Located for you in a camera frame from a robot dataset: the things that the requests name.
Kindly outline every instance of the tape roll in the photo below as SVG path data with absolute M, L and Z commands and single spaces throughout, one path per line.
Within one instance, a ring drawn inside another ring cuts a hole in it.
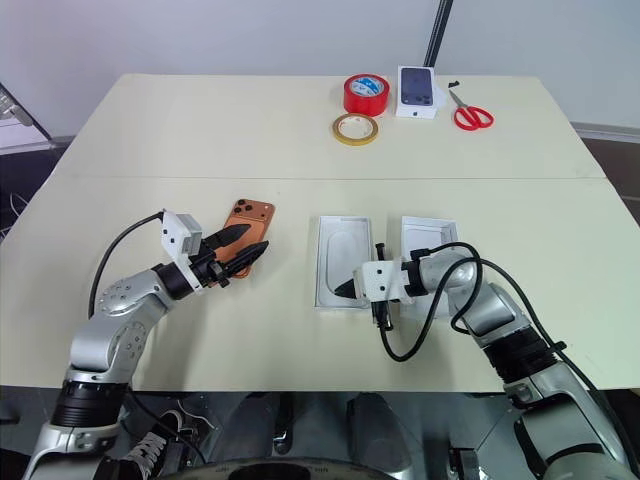
M 367 115 L 346 113 L 333 122 L 333 134 L 347 145 L 366 145 L 378 135 L 378 124 Z
M 362 73 L 344 82 L 344 109 L 375 117 L 384 112 L 389 100 L 389 82 L 372 73 Z

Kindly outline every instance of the scissor blade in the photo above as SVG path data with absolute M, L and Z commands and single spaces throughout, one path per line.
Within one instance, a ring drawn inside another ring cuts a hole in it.
M 467 106 L 467 104 L 464 103 L 462 100 L 460 100 L 458 96 L 455 93 L 453 93 L 451 90 L 449 90 L 449 93 L 451 94 L 451 97 L 458 104 L 459 107 L 464 108 Z

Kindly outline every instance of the copper smartphone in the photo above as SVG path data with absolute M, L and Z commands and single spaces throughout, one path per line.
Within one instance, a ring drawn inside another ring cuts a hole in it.
M 227 218 L 224 226 L 237 225 L 246 223 L 251 225 L 251 228 L 240 237 L 240 239 L 233 242 L 227 247 L 221 247 L 216 250 L 216 257 L 223 263 L 228 262 L 236 253 L 242 250 L 244 247 L 248 247 L 253 243 L 261 242 L 267 233 L 267 228 L 271 223 L 273 214 L 276 211 L 270 203 L 257 202 L 255 200 L 240 199 L 231 209 L 231 213 Z M 234 275 L 236 278 L 244 278 L 249 275 L 251 267 L 247 267 L 244 270 L 240 270 Z

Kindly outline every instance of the white wall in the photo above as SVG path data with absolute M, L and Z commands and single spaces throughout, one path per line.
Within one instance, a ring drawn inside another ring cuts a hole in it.
M 123 73 L 393 73 L 436 0 L 1 0 L 0 81 L 73 135 Z
M 0 0 L 0 81 L 51 135 L 73 135 L 125 72 L 393 74 L 420 65 L 436 6 Z M 455 0 L 436 68 L 535 75 L 570 120 L 640 128 L 639 20 L 639 0 Z
M 640 128 L 640 1 L 454 0 L 436 69 L 535 75 L 571 121 Z

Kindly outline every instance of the red tape roll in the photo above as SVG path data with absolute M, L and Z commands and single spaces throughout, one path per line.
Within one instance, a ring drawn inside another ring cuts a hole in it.
M 389 100 L 389 82 L 372 73 L 361 73 L 344 82 L 344 109 L 375 117 L 384 112 Z

